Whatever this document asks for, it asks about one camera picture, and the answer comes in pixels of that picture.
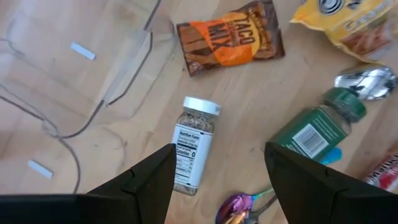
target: yellow bag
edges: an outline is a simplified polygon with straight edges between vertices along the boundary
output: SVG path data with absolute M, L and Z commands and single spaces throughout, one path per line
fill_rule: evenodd
M 331 42 L 365 62 L 379 60 L 394 43 L 388 12 L 397 0 L 303 0 L 293 23 L 325 32 Z

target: blue cap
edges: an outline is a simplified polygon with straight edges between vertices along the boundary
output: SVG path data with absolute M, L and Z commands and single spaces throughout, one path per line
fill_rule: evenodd
M 320 163 L 322 163 L 323 165 L 329 165 L 339 161 L 342 157 L 343 152 L 341 151 L 341 149 L 336 147 L 332 149 L 328 154 L 326 154 L 324 158 L 320 160 Z

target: metal spoon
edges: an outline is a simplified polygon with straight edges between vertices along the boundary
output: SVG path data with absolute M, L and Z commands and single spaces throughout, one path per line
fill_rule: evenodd
M 264 191 L 255 195 L 245 193 L 231 195 L 218 210 L 215 223 L 241 223 L 252 209 L 254 201 L 273 191 L 274 189 L 269 185 Z
M 259 224 L 260 215 L 265 212 L 275 201 L 277 200 L 276 195 L 272 196 L 272 198 L 258 211 L 252 212 L 250 211 L 249 216 L 245 219 L 245 224 Z
M 360 99 L 379 100 L 388 97 L 398 84 L 398 79 L 390 67 L 367 64 L 340 72 L 335 79 L 335 87 L 349 88 Z

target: barcode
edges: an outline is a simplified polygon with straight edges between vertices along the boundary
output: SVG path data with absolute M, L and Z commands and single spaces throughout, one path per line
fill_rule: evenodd
M 293 136 L 293 140 L 311 159 L 329 145 L 311 124 L 307 124 L 306 127 Z

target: nutrition facts label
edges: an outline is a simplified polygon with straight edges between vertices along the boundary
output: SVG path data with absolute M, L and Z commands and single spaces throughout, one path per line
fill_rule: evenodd
M 177 138 L 177 166 L 175 180 L 188 182 L 200 141 L 200 132 L 180 129 Z
M 177 150 L 174 179 L 176 183 L 199 187 L 212 137 L 211 133 L 180 124 L 175 126 L 172 143 L 176 145 Z

